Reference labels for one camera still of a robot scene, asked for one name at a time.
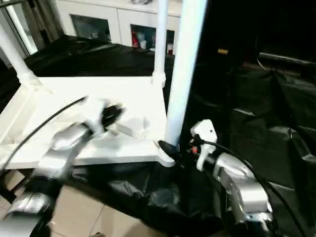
white pole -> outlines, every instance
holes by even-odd
[[[166,75],[164,73],[164,60],[166,56],[167,18],[168,0],[159,0],[153,83],[162,84],[162,87],[164,87],[164,83],[166,81]]]
[[[39,79],[34,75],[34,73],[28,68],[24,60],[22,59],[19,52],[16,50],[14,45],[11,43],[9,37],[7,36],[4,28],[0,24],[0,47],[6,54],[10,63],[14,67],[17,77],[20,83],[38,85]]]
[[[184,0],[169,98],[165,141],[177,146],[193,77],[207,0]]]

wire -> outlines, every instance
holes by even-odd
[[[215,146],[219,149],[222,149],[223,151],[227,152],[228,154],[236,157],[238,160],[240,160],[252,173],[253,175],[255,176],[255,178],[258,180],[258,182],[262,185],[262,187],[265,189],[268,188],[270,189],[282,202],[282,204],[285,206],[286,210],[289,212],[291,218],[293,219],[297,229],[299,230],[299,232],[301,233],[301,235],[303,237],[307,237],[301,224],[299,223],[299,221],[297,220],[293,210],[291,209],[291,207],[289,206],[289,204],[286,202],[286,200],[282,197],[282,195],[275,189],[275,187],[272,186],[272,184],[270,184],[268,181],[266,181],[265,179],[261,178],[256,172],[254,172],[251,164],[249,164],[246,160],[242,159],[240,156],[238,156],[234,151],[222,146],[222,145],[219,145],[217,143],[214,143],[214,142],[208,142],[208,141],[204,141],[204,140],[201,140],[202,143],[204,144],[209,144],[209,145],[212,145],[212,146]]]
[[[258,40],[257,40],[257,36],[256,36],[256,42],[255,42],[255,54],[257,54],[257,43],[258,43]],[[257,62],[259,64],[259,66],[264,70],[264,71],[269,71],[269,69],[267,69],[265,66],[262,65],[262,63],[259,61],[259,58],[258,58],[258,55],[256,55],[256,59],[257,59]]]
[[[60,109],[59,111],[57,111],[56,113],[54,113],[52,116],[50,116],[48,119],[46,119],[41,125],[39,125],[37,128],[34,129],[34,131],[32,131],[26,138],[23,139],[23,141],[14,149],[14,151],[11,153],[11,155],[8,157],[8,159],[4,162],[4,164],[2,165],[2,167],[0,168],[0,172],[2,172],[10,163],[10,161],[12,160],[12,158],[14,157],[14,155],[19,151],[19,149],[31,138],[33,137],[41,128],[43,128],[48,122],[50,122],[53,118],[55,118],[57,115],[59,115],[60,113],[64,112],[66,109],[70,108],[71,106],[83,101],[86,97],[82,97],[72,103],[70,103],[69,105],[66,105],[65,107],[63,107],[62,109]]]

floor tile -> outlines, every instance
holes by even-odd
[[[88,237],[103,204],[70,187],[59,196],[51,229],[65,237]]]
[[[23,174],[21,174],[17,170],[10,171],[9,174],[5,176],[4,184],[7,189],[13,189],[22,179],[24,178]]]
[[[6,175],[4,179],[4,184],[7,189],[13,189],[22,179],[24,176],[16,171],[12,170],[9,174]],[[24,192],[25,188],[20,187],[17,191],[15,191],[15,195],[18,197]],[[0,208],[9,209],[10,203],[5,200],[2,196],[0,196]]]
[[[106,237],[165,237],[140,220],[125,215],[113,208],[105,206],[91,232],[100,232]]]
[[[61,236],[60,234],[56,232],[51,232],[50,237],[64,237],[64,236]]]
[[[6,209],[0,208],[0,220],[2,220],[2,218],[4,217],[6,213]]]

black tarp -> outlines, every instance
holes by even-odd
[[[38,76],[150,76],[154,54],[122,45],[63,37],[27,60]],[[315,105],[313,78],[232,69],[224,59],[198,60],[181,147],[189,129],[211,119],[219,143],[248,160],[289,202],[308,236],[315,231]],[[173,57],[166,59],[167,105]],[[10,70],[0,75],[1,107],[19,86]],[[142,219],[165,233],[208,236],[223,228],[214,215],[216,189],[207,173],[194,167],[165,168],[158,163],[76,167],[69,184],[107,205]],[[273,197],[277,221],[288,236],[299,236],[280,201]]]

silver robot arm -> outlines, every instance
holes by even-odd
[[[94,112],[88,114],[84,123],[74,123],[54,135],[51,147],[33,171],[24,193],[13,202],[0,222],[1,237],[49,236],[47,223],[53,216],[74,159],[121,113],[116,106],[106,108],[104,101],[93,104]]]
[[[175,146],[164,141],[159,141],[159,146],[168,156],[180,163],[181,167],[196,163],[198,170],[209,171],[225,189],[227,200],[220,196],[214,198],[215,212],[220,218],[224,217],[223,211],[232,211],[235,224],[244,224],[245,231],[250,236],[279,236],[268,195],[252,171],[237,157],[228,153],[221,153],[217,158],[211,155],[216,146],[205,141],[213,144],[217,142],[212,122],[203,120],[197,123],[191,129],[191,134],[192,148],[187,150],[188,156],[182,157]]]

